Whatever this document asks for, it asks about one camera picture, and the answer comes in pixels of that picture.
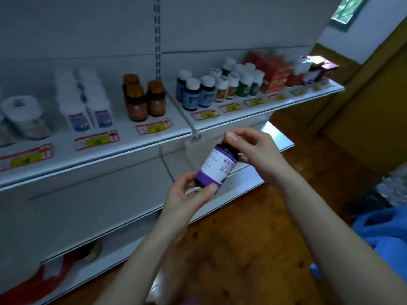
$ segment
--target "price tag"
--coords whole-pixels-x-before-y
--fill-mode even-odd
[[[155,134],[158,132],[161,132],[163,130],[166,130],[167,128],[171,127],[173,124],[171,123],[171,120],[169,118],[166,118],[164,120],[155,122],[155,123],[150,123],[150,124],[145,124],[145,125],[136,125],[135,128],[137,129],[138,133],[140,135],[146,135],[146,134]]]
[[[291,91],[291,93],[293,93],[295,96],[300,96],[300,95],[304,95],[305,93],[307,93],[307,91],[308,91],[308,88]]]
[[[37,163],[53,156],[53,144],[49,143],[24,152],[0,157],[0,171]]]
[[[90,136],[81,137],[74,140],[76,151],[93,148],[96,146],[103,146],[105,144],[120,141],[119,133],[116,130],[109,132],[94,134]]]
[[[220,115],[221,114],[215,109],[191,113],[191,116],[197,121],[209,119],[211,117],[219,117]]]
[[[236,111],[236,110],[243,109],[243,108],[244,108],[244,106],[241,103],[231,103],[231,104],[219,106],[219,109],[223,113],[232,112],[232,111]]]
[[[245,104],[249,107],[264,104],[265,101],[262,98],[255,98],[253,100],[245,100]]]
[[[285,100],[286,98],[288,98],[287,96],[285,96],[284,94],[280,93],[280,94],[274,94],[274,95],[269,95],[268,97],[270,97],[272,100]]]

